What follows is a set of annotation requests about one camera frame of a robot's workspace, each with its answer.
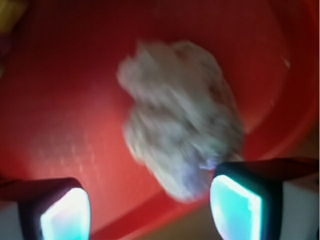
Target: led light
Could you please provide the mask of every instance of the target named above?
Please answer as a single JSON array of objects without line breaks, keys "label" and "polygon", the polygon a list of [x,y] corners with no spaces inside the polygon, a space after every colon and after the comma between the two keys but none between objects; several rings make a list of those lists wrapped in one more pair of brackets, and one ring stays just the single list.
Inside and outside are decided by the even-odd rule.
[{"label": "led light", "polygon": [[210,205],[216,229],[226,240],[259,240],[262,198],[226,175],[216,176],[210,188]]},{"label": "led light", "polygon": [[90,233],[90,203],[82,188],[73,188],[41,215],[44,240],[87,240]]}]

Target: red surface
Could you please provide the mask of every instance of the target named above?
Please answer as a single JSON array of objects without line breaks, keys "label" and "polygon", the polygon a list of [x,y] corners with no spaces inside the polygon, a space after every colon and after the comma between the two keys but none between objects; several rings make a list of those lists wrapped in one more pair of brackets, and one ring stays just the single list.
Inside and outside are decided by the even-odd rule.
[{"label": "red surface", "polygon": [[[139,40],[190,40],[215,55],[247,130],[244,156],[278,156],[319,114],[317,1],[37,0],[0,80],[0,175],[72,176],[87,190],[92,239],[137,238],[182,205],[131,158],[132,100],[119,62]],[[284,59],[290,62],[290,68]]]}]

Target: glowing light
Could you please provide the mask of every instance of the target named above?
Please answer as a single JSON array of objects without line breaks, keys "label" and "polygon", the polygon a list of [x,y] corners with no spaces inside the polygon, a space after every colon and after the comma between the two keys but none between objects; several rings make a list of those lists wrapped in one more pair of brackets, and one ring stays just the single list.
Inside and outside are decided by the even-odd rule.
[{"label": "glowing light", "polygon": [[82,188],[73,188],[41,215],[44,240],[87,240],[90,233],[90,203]]},{"label": "glowing light", "polygon": [[259,240],[262,198],[226,175],[216,176],[210,188],[216,229],[223,239]]}]

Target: red bowl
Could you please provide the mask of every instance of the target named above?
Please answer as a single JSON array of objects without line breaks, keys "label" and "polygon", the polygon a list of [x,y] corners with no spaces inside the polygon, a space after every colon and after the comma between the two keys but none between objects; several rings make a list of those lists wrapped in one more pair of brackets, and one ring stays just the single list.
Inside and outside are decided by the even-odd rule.
[{"label": "red bowl", "polygon": [[279,156],[319,117],[319,3],[313,0],[34,0],[0,80],[0,175],[75,177],[92,239],[138,238],[204,204],[179,204],[132,159],[133,104],[118,64],[138,41],[209,50],[238,103],[244,156]]}]

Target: white crumpled tissue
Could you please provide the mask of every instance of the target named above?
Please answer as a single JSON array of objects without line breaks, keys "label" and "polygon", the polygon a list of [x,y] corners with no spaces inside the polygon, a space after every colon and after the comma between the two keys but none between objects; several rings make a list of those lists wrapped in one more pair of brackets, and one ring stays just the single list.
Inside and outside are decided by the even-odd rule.
[{"label": "white crumpled tissue", "polygon": [[126,144],[175,200],[201,199],[209,170],[242,160],[242,122],[208,51],[188,41],[139,44],[117,78],[135,100],[123,127]]}]

